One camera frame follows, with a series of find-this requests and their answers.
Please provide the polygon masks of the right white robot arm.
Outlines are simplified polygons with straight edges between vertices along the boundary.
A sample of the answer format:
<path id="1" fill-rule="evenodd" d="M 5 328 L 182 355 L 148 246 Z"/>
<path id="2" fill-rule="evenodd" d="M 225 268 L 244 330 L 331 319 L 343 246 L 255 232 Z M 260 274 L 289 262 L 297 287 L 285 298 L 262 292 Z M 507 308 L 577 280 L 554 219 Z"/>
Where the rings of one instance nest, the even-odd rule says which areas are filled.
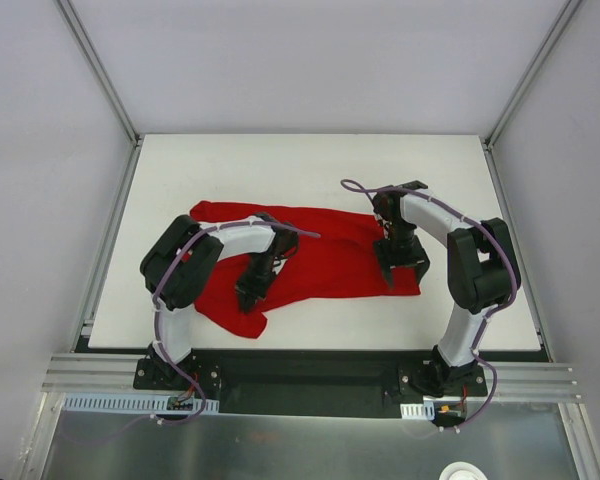
<path id="1" fill-rule="evenodd" d="M 491 317 L 515 301 L 520 271 L 508 225 L 500 218 L 478 222 L 467 217 L 432 196 L 420 181 L 383 187 L 371 203 L 384 230 L 373 248 L 390 287 L 395 269 L 412 268 L 421 281 L 430 267 L 418 229 L 446 248 L 451 317 L 429 362 L 409 375 L 413 390 L 440 398 L 475 373 Z"/>

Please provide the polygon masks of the red t-shirt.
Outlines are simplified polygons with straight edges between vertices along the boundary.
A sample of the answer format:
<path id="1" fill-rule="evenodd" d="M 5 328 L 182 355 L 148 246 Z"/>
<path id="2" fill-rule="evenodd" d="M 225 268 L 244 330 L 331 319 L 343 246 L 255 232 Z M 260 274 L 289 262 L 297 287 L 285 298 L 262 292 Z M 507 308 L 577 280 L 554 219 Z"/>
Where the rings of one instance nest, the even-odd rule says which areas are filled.
<path id="1" fill-rule="evenodd" d="M 282 223 L 318 233 L 302 236 L 299 247 L 270 287 L 266 298 L 253 310 L 239 310 L 235 283 L 246 270 L 246 255 L 220 261 L 195 309 L 224 330 L 256 339 L 265 330 L 265 313 L 311 298 L 364 298 L 418 296 L 415 270 L 400 268 L 394 285 L 384 280 L 373 251 L 382 238 L 381 227 L 370 214 L 314 207 L 259 205 L 240 202 L 200 201 L 190 210 L 198 222 L 228 222 L 267 213 Z"/>

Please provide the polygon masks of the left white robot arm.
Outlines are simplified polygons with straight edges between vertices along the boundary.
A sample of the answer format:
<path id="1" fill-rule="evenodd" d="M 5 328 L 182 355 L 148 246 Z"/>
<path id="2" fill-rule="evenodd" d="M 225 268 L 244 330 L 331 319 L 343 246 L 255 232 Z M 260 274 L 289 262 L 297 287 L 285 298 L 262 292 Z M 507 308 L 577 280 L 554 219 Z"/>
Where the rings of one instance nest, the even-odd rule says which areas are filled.
<path id="1" fill-rule="evenodd" d="M 248 257 L 235 291 L 238 311 L 249 313 L 266 299 L 282 266 L 297 251 L 299 233 L 266 213 L 221 223 L 176 217 L 140 264 L 154 309 L 154 339 L 136 378 L 161 390 L 190 387 L 194 358 L 186 309 L 202 295 L 216 265 Z"/>

